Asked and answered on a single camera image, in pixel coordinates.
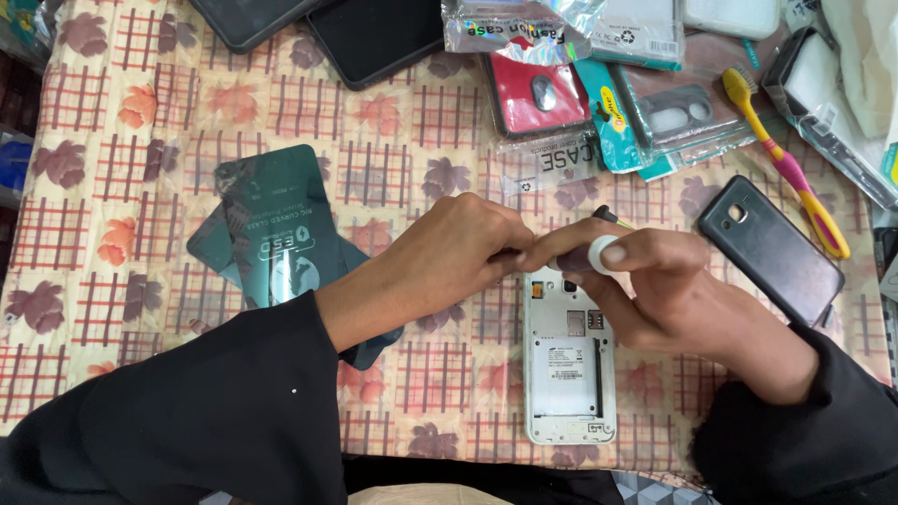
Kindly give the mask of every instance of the green screen protector package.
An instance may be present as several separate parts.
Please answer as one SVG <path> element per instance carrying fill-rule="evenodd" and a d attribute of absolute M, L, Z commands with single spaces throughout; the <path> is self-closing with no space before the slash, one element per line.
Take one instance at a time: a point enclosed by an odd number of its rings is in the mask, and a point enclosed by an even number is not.
<path fill-rule="evenodd" d="M 188 251 L 243 291 L 250 309 L 275 306 L 326 286 L 368 257 L 337 235 L 315 153 L 296 146 L 222 163 L 222 203 L 188 240 Z M 370 367 L 388 332 L 340 353 Z"/>

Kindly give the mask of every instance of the yellow and pink toothbrush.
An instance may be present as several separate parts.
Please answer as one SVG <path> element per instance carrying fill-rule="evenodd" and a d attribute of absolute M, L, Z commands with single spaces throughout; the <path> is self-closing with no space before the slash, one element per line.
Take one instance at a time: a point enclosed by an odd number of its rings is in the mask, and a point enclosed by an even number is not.
<path fill-rule="evenodd" d="M 820 237 L 820 241 L 823 242 L 823 246 L 826 247 L 826 251 L 842 260 L 851 256 L 851 249 L 849 249 L 848 243 L 845 242 L 845 237 L 842 236 L 830 213 L 826 211 L 826 208 L 823 207 L 823 204 L 820 203 L 820 200 L 817 199 L 811 187 L 807 184 L 805 174 L 802 172 L 801 166 L 795 160 L 795 157 L 789 154 L 788 151 L 783 150 L 770 138 L 767 130 L 761 124 L 761 120 L 758 119 L 758 115 L 754 112 L 752 95 L 758 93 L 758 85 L 754 82 L 754 79 L 745 71 L 742 65 L 736 64 L 733 68 L 728 68 L 724 71 L 724 88 L 726 89 L 726 95 L 742 109 L 748 122 L 754 128 L 754 134 L 758 136 L 758 140 L 761 141 L 761 145 L 767 151 L 767 156 L 773 162 L 773 166 L 783 176 L 783 179 L 788 181 L 798 191 L 798 196 L 805 205 L 805 210 L 807 210 L 808 216 L 811 217 L 814 230 L 817 236 Z"/>

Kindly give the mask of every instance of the barcode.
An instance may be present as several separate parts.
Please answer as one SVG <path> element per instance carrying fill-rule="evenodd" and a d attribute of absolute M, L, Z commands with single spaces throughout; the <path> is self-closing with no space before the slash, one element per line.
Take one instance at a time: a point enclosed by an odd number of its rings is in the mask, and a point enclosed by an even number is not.
<path fill-rule="evenodd" d="M 650 40 L 648 42 L 648 52 L 663 56 L 677 56 L 680 54 L 680 46 L 676 42 Z"/>
<path fill-rule="evenodd" d="M 820 137 L 826 137 L 830 134 L 832 125 L 836 122 L 836 118 L 838 117 L 839 110 L 836 109 L 835 105 L 832 105 L 832 103 L 827 103 L 817 124 L 813 125 L 812 128 Z"/>

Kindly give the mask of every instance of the floral patterned tablecloth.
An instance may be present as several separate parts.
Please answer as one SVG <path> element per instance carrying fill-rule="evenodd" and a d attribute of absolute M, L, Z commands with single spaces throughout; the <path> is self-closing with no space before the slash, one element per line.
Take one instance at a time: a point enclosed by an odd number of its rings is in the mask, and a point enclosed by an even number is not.
<path fill-rule="evenodd" d="M 153 356 L 243 310 L 185 251 L 217 205 L 213 169 L 297 144 L 319 156 L 339 232 L 378 254 L 441 195 L 476 191 L 545 234 L 601 204 L 634 226 L 691 230 L 726 181 L 749 177 L 803 231 L 797 195 L 757 146 L 645 184 L 601 176 L 506 197 L 479 59 L 438 53 L 361 93 L 302 26 L 229 53 L 186 2 L 69 0 L 44 78 L 40 129 L 2 308 L 0 433 L 86 379 Z M 867 201 L 791 130 L 852 251 L 827 330 L 889 381 Z M 719 252 L 711 271 L 770 302 Z M 694 356 L 615 350 L 618 434 L 535 446 L 524 434 L 521 278 L 406 327 L 375 365 L 339 366 L 342 448 L 561 467 L 692 472 L 691 431 L 726 371 Z"/>

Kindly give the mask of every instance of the hand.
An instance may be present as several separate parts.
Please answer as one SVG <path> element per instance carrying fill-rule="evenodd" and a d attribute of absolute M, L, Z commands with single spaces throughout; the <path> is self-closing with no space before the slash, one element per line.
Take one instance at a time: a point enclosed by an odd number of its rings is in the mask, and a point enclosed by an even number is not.
<path fill-rule="evenodd" d="M 629 272 L 632 300 L 613 278 L 595 271 L 566 274 L 604 311 L 618 341 L 631 349 L 692 353 L 739 375 L 769 403 L 804 401 L 818 357 L 764 306 L 715 279 L 710 253 L 695 234 L 629 230 L 589 217 L 541 238 L 520 262 L 535 271 L 553 256 L 601 235 L 621 239 L 602 252 L 608 270 Z"/>
<path fill-rule="evenodd" d="M 337 351 L 439 312 L 517 271 L 521 216 L 474 193 L 443 197 L 384 253 L 315 293 Z"/>

